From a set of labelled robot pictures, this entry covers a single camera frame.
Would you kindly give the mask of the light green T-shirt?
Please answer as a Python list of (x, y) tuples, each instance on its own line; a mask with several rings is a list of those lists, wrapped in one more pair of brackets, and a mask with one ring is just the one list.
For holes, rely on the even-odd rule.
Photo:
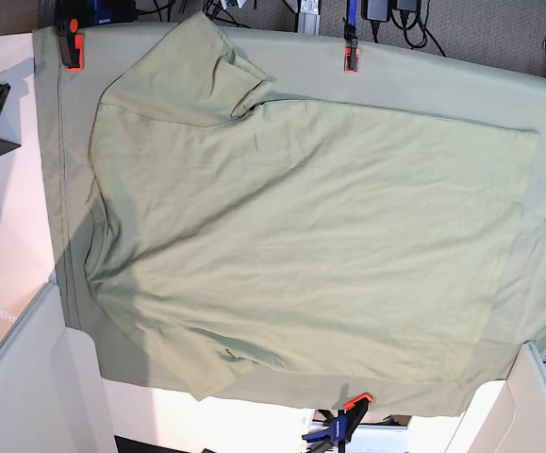
[(460, 380), (537, 135), (267, 101), (270, 87), (197, 14), (104, 91), (89, 150), (93, 301), (197, 398), (258, 365)]

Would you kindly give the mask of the orange blue clamp top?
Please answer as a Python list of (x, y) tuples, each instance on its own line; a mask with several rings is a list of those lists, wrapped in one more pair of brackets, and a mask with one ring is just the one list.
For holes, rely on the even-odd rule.
[(346, 1), (343, 35), (345, 40), (344, 72), (354, 74), (358, 64), (358, 36), (356, 30), (357, 1)]

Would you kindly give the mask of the orange blue clamp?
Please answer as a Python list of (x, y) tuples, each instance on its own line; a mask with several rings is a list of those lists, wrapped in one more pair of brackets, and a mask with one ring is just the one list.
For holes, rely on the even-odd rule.
[(345, 40), (344, 72), (354, 74), (358, 64), (358, 36), (356, 30), (357, 1), (346, 1), (343, 35)]
[(344, 453), (373, 402), (374, 398), (370, 394), (363, 393), (344, 403), (336, 415), (329, 410), (318, 410), (324, 417), (324, 428), (302, 436), (308, 445), (306, 451), (323, 453), (336, 448), (339, 453)]

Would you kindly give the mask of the orange blue clamp bottom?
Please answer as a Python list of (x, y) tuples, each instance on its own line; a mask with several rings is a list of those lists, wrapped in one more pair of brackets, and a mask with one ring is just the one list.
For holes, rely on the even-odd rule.
[(306, 451), (323, 453), (336, 448), (339, 453), (344, 453), (373, 402), (374, 398), (370, 394), (363, 393), (344, 403), (336, 415), (329, 410), (318, 410), (324, 417), (324, 428), (302, 436), (308, 445)]

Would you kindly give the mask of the black power adapter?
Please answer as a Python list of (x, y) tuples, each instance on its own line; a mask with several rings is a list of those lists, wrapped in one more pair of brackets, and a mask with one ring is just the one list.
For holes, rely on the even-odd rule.
[(389, 0), (363, 0), (361, 16), (366, 21), (385, 23), (389, 21)]
[(401, 12), (418, 13), (421, 9), (421, 1), (420, 0), (395, 0), (393, 7)]

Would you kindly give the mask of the green table cloth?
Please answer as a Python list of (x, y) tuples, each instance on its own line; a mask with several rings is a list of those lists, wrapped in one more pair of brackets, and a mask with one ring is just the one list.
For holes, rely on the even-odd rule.
[(276, 99), (202, 14), (97, 89), (32, 44), (63, 312), (106, 378), (455, 416), (546, 349), (536, 132)]

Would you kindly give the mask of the orange black clamp left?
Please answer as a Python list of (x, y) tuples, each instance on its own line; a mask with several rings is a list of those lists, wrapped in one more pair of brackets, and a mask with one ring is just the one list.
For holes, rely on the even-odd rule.
[(61, 62), (67, 72), (84, 69), (84, 36), (78, 33), (76, 18), (59, 21), (56, 26)]

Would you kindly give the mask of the aluminium frame bracket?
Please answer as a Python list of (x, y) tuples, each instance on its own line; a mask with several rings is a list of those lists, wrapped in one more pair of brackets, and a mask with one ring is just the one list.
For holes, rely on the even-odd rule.
[(297, 2), (297, 32), (308, 35), (318, 35), (320, 29), (320, 10), (318, 0), (302, 0)]

